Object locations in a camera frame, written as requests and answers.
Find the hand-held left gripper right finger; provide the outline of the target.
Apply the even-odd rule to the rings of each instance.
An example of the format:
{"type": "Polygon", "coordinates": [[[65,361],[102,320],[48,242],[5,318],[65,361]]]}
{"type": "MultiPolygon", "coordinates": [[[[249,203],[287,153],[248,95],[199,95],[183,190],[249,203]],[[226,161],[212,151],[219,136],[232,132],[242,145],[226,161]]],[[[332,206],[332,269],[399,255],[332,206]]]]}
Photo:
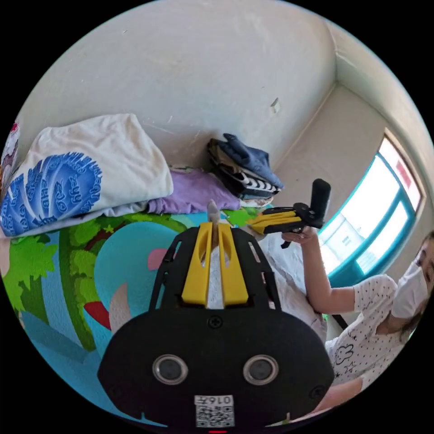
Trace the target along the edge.
{"type": "Polygon", "coordinates": [[[249,295],[230,225],[218,224],[218,242],[223,306],[245,305],[249,295]]]}

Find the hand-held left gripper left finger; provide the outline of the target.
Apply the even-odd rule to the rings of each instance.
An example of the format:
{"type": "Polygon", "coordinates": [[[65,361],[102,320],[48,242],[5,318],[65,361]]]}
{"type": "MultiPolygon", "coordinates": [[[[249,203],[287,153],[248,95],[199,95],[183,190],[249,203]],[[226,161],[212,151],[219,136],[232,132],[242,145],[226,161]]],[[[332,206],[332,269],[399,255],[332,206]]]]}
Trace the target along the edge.
{"type": "Polygon", "coordinates": [[[202,223],[197,227],[196,233],[181,298],[186,304],[206,308],[212,251],[212,223],[202,223]]]}

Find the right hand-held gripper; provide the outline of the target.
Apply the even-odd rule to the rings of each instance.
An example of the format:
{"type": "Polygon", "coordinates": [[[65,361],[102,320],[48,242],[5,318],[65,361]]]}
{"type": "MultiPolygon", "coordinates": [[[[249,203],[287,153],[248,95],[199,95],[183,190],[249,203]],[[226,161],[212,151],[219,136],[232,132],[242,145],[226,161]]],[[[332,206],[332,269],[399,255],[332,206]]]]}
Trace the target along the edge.
{"type": "Polygon", "coordinates": [[[321,229],[325,223],[326,202],[295,203],[289,207],[268,208],[248,226],[260,235],[271,233],[301,232],[305,226],[321,229]]]}

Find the person's right hand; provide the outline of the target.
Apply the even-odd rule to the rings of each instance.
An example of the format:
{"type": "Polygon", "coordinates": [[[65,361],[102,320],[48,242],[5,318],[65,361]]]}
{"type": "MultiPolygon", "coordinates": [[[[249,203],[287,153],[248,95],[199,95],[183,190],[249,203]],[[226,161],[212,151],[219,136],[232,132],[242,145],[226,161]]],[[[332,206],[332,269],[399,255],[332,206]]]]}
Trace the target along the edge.
{"type": "Polygon", "coordinates": [[[287,243],[297,243],[302,247],[319,248],[318,230],[311,226],[305,226],[301,232],[282,233],[282,239],[287,243]]]}

